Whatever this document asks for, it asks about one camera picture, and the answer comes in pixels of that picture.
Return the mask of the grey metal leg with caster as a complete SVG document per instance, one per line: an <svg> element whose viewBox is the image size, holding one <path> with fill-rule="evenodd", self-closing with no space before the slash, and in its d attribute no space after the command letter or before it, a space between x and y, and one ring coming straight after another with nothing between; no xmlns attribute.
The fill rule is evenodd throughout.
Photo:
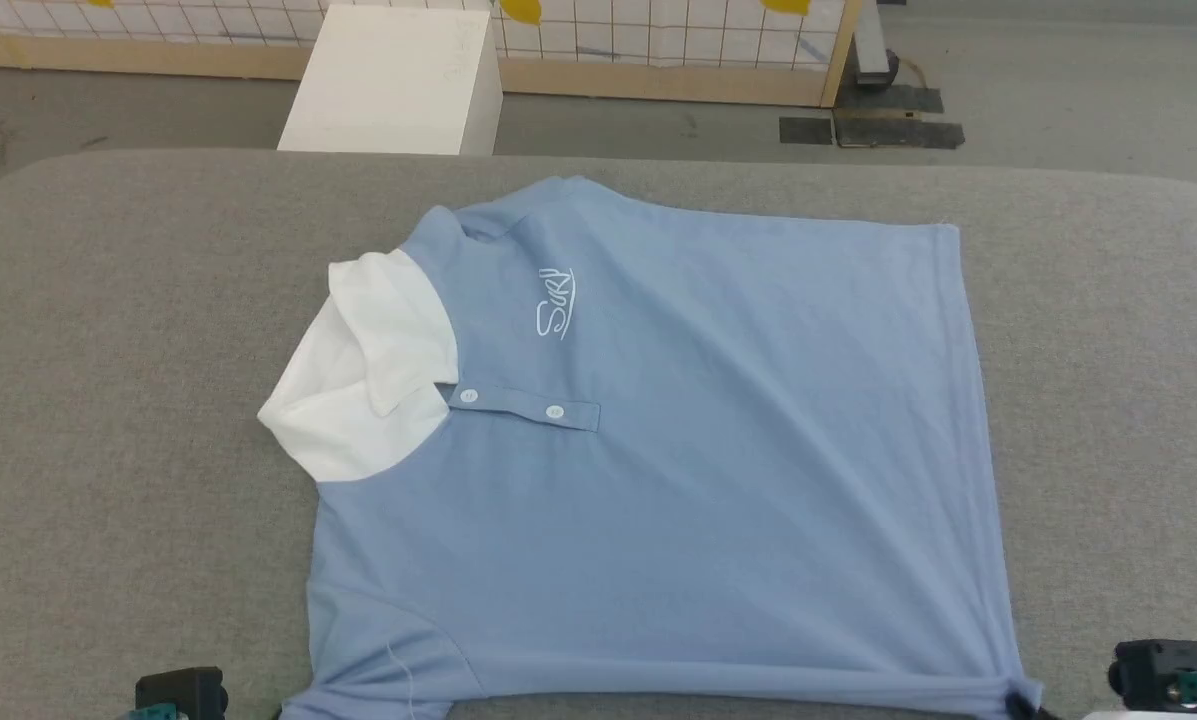
<svg viewBox="0 0 1197 720"><path fill-rule="evenodd" d="M877 0L859 0L851 50L855 57L855 83L863 90L881 91L895 81L900 60L886 45Z"/></svg>

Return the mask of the blue polo shirt white collar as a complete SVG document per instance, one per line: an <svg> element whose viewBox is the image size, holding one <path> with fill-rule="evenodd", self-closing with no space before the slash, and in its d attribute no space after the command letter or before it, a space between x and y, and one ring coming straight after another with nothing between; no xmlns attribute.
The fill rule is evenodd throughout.
<svg viewBox="0 0 1197 720"><path fill-rule="evenodd" d="M259 411L315 480L281 720L675 692L1008 720L1020 661L955 225L433 208Z"/></svg>

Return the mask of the large dark floor plate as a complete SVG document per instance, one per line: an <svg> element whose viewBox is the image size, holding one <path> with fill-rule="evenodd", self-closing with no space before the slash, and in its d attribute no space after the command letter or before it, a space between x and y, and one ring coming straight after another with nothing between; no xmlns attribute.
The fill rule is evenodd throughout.
<svg viewBox="0 0 1197 720"><path fill-rule="evenodd" d="M967 141L962 124L944 120L940 89L849 87L832 117L841 150L959 150Z"/></svg>

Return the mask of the white box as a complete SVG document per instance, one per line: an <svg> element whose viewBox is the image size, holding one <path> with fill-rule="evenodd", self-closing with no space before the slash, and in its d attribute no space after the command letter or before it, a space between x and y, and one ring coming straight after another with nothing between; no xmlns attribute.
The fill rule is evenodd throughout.
<svg viewBox="0 0 1197 720"><path fill-rule="evenodd" d="M328 10L278 150L492 155L503 90L488 10Z"/></svg>

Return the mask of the lemon print wood-framed partition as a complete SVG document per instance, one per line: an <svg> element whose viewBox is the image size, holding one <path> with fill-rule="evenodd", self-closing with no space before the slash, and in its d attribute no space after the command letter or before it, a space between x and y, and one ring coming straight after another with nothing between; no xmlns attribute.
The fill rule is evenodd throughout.
<svg viewBox="0 0 1197 720"><path fill-rule="evenodd" d="M352 8L473 12L510 94L831 108L877 0L0 0L0 68L297 79Z"/></svg>

